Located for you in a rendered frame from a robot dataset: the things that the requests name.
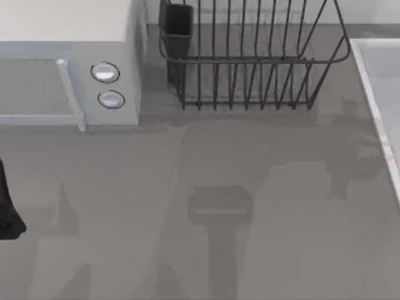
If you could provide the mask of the black cutlery holder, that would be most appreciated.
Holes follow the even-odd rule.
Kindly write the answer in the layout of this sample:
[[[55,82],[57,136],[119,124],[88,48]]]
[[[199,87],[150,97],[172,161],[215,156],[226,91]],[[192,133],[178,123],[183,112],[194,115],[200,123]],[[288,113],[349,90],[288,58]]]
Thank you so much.
[[[176,86],[181,84],[181,75],[185,71],[185,61],[189,56],[193,25],[194,8],[192,5],[160,0],[159,28],[166,51],[169,84]]]

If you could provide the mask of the microwave glass door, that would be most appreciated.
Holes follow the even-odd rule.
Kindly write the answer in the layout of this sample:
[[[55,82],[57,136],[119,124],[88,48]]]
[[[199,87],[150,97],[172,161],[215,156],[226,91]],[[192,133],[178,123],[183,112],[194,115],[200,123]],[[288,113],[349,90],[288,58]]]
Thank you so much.
[[[0,126],[85,131],[83,96],[71,43],[0,41]]]

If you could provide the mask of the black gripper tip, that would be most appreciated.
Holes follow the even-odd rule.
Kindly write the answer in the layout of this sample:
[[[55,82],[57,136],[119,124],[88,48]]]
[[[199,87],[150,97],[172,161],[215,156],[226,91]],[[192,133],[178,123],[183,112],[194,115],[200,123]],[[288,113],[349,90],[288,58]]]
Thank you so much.
[[[0,159],[0,241],[18,239],[27,230],[17,212],[8,189],[3,161]]]

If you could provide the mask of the larger microwave knob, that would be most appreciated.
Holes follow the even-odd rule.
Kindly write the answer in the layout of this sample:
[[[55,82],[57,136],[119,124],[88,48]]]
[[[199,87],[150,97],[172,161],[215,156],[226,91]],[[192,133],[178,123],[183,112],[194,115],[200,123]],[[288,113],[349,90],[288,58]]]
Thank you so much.
[[[96,81],[104,84],[116,82],[121,75],[120,70],[115,64],[106,61],[93,64],[90,68],[90,73]]]

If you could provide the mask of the pale microwave oven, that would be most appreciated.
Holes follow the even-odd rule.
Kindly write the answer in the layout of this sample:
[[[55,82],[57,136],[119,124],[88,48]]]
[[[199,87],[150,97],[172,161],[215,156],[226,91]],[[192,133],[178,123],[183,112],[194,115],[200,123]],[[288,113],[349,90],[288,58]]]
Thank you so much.
[[[0,0],[0,41],[71,43],[86,129],[139,124],[148,43],[143,0]],[[104,84],[91,76],[91,66],[103,61],[120,70],[116,82]],[[98,94],[108,90],[125,97],[122,108],[98,103]]]

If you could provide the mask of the smaller microwave knob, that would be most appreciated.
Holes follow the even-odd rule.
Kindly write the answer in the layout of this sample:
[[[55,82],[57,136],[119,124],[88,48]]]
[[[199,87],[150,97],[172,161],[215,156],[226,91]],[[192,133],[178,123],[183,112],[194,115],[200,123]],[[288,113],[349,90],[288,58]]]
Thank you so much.
[[[98,103],[106,109],[120,109],[125,105],[125,97],[118,91],[108,90],[97,95]]]

